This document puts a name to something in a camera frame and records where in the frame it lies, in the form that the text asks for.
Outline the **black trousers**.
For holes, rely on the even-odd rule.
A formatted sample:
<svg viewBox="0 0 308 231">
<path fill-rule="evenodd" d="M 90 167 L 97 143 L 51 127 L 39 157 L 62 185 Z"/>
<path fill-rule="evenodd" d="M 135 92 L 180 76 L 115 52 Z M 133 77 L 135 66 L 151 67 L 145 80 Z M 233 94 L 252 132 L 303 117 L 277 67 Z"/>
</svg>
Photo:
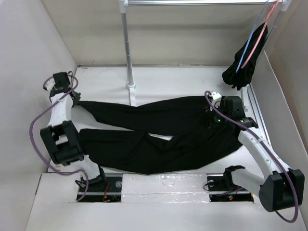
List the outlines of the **black trousers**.
<svg viewBox="0 0 308 231">
<path fill-rule="evenodd" d="M 241 147 L 238 134 L 210 123 L 204 96 L 188 96 L 138 107 L 94 101 L 79 105 L 114 130 L 84 128 L 80 141 L 102 167 L 144 175 L 194 170 Z"/>
</svg>

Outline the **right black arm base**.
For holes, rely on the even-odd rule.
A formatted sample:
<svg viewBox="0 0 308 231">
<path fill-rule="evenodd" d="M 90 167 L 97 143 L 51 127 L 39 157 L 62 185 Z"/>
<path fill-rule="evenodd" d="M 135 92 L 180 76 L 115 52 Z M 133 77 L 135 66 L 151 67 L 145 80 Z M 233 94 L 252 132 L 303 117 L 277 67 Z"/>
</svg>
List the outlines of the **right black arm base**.
<svg viewBox="0 0 308 231">
<path fill-rule="evenodd" d="M 203 189 L 209 193 L 209 201 L 214 202 L 254 202 L 253 194 L 239 186 L 228 186 L 221 174 L 207 175 Z"/>
</svg>

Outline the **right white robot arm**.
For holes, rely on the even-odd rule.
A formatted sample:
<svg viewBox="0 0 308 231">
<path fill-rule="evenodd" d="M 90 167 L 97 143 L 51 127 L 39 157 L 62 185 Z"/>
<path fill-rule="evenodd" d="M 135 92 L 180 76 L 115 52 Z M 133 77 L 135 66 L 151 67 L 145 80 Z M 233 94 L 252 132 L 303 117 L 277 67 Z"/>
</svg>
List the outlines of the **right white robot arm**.
<svg viewBox="0 0 308 231">
<path fill-rule="evenodd" d="M 239 96 L 223 97 L 218 92 L 205 92 L 209 103 L 207 114 L 216 125 L 226 125 L 238 134 L 238 141 L 249 151 L 261 169 L 263 177 L 249 172 L 243 166 L 230 166 L 223 173 L 225 188 L 243 188 L 258 196 L 268 212 L 294 207 L 298 213 L 303 202 L 305 176 L 299 169 L 288 166 L 271 146 L 251 129 L 257 123 L 244 112 Z"/>
</svg>

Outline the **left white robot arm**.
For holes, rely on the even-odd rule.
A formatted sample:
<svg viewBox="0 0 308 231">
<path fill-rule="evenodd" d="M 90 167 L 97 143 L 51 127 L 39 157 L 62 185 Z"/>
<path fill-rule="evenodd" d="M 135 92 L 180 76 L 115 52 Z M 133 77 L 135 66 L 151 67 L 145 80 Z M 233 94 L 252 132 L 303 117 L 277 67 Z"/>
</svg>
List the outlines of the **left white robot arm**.
<svg viewBox="0 0 308 231">
<path fill-rule="evenodd" d="M 60 72 L 43 84 L 53 107 L 49 123 L 40 130 L 40 136 L 54 164 L 83 170 L 88 176 L 89 187 L 102 191 L 107 186 L 106 175 L 86 154 L 81 136 L 71 120 L 71 109 L 80 100 L 80 93 L 74 90 L 73 78 L 72 72 Z"/>
</svg>

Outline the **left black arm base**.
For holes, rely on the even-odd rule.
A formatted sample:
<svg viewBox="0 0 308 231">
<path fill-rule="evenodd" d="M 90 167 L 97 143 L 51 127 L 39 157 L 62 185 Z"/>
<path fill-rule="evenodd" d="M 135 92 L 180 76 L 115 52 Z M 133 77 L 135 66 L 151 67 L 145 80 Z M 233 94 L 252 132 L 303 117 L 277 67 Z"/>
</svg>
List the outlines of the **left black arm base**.
<svg viewBox="0 0 308 231">
<path fill-rule="evenodd" d="M 81 180 L 75 181 L 78 186 L 77 201 L 84 203 L 121 202 L 122 181 L 122 174 L 110 173 L 106 175 L 106 182 L 90 180 L 85 192 L 86 181 L 81 177 Z"/>
</svg>

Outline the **black garment on hanger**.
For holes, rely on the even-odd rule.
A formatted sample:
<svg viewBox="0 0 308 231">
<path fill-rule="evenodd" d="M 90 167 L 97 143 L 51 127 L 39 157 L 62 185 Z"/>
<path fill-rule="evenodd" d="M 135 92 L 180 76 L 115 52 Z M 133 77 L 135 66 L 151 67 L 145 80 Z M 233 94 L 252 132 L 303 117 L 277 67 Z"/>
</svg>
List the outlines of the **black garment on hanger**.
<svg viewBox="0 0 308 231">
<path fill-rule="evenodd" d="M 240 90 L 251 83 L 258 56 L 264 47 L 268 34 L 268 26 L 264 28 L 264 25 L 265 23 L 261 24 L 253 32 L 239 71 L 235 73 L 246 43 L 236 52 L 232 65 L 222 73 L 224 83 L 231 85 L 232 88 Z"/>
</svg>

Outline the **blue clothes hanger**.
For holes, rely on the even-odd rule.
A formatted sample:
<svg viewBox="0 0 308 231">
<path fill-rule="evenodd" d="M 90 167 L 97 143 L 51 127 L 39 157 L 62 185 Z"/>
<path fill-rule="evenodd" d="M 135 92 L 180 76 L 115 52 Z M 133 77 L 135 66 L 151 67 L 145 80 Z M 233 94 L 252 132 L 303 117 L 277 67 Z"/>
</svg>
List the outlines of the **blue clothes hanger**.
<svg viewBox="0 0 308 231">
<path fill-rule="evenodd" d="M 261 18 L 261 16 L 262 16 L 262 14 L 263 14 L 263 11 L 264 11 L 264 9 L 265 9 L 265 7 L 266 7 L 266 5 L 267 5 L 268 2 L 269 2 L 269 0 L 265 1 L 264 5 L 263 5 L 263 7 L 262 7 L 262 10 L 261 10 L 261 12 L 259 13 L 259 15 L 258 15 L 258 17 L 257 17 L 257 20 L 256 20 L 256 22 L 255 22 L 255 24 L 254 24 L 254 26 L 253 26 L 253 28 L 252 28 L 252 31 L 251 31 L 251 33 L 250 33 L 250 35 L 249 35 L 249 38 L 248 38 L 248 40 L 247 40 L 247 42 L 246 42 L 246 44 L 245 44 L 244 51 L 243 51 L 242 56 L 241 56 L 241 58 L 240 58 L 240 60 L 239 60 L 239 63 L 238 63 L 238 66 L 237 66 L 237 68 L 236 68 L 235 73 L 237 73 L 237 72 L 239 71 L 240 67 L 241 67 L 243 58 L 244 58 L 245 53 L 246 53 L 246 51 L 247 51 L 247 48 L 248 48 L 248 46 L 249 46 L 249 43 L 250 43 L 250 40 L 251 40 L 251 38 L 252 38 L 253 32 L 254 32 L 254 30 L 256 29 L 256 26 L 257 26 L 257 24 L 258 24 L 258 22 L 259 22 L 259 20 L 260 20 L 260 18 Z"/>
</svg>

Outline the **silver clothes rack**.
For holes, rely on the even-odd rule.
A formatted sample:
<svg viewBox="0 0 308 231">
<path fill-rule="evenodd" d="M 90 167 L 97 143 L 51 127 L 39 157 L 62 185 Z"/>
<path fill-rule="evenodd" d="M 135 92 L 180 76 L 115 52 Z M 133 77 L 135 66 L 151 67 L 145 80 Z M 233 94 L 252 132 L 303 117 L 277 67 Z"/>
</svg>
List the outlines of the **silver clothes rack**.
<svg viewBox="0 0 308 231">
<path fill-rule="evenodd" d="M 133 69 L 132 69 L 132 61 L 131 61 L 131 53 L 130 53 L 130 46 L 129 46 L 129 37 L 128 37 L 128 24 L 127 24 L 127 8 L 129 6 L 194 6 L 194 5 L 264 5 L 266 0 L 120 0 L 119 10 L 121 13 L 121 21 L 123 26 L 123 35 L 124 35 L 124 44 L 125 44 L 125 55 L 127 61 L 127 75 L 128 75 L 128 82 L 127 88 L 129 90 L 129 100 L 132 106 L 136 105 L 136 96 L 135 96 L 135 88 L 136 83 L 133 79 Z M 274 30 L 277 28 L 283 14 L 287 11 L 289 5 L 291 4 L 290 0 L 269 0 L 266 7 L 268 5 L 272 5 L 271 10 L 269 11 L 266 20 L 265 26 L 268 25 L 271 17 L 276 11 L 276 8 L 280 4 L 281 7 L 277 16 L 275 17 L 274 24 L 270 29 L 269 33 L 267 34 L 266 41 L 264 47 L 258 57 L 260 57 L 264 51 L 264 48 L 267 42 L 270 40 Z"/>
</svg>

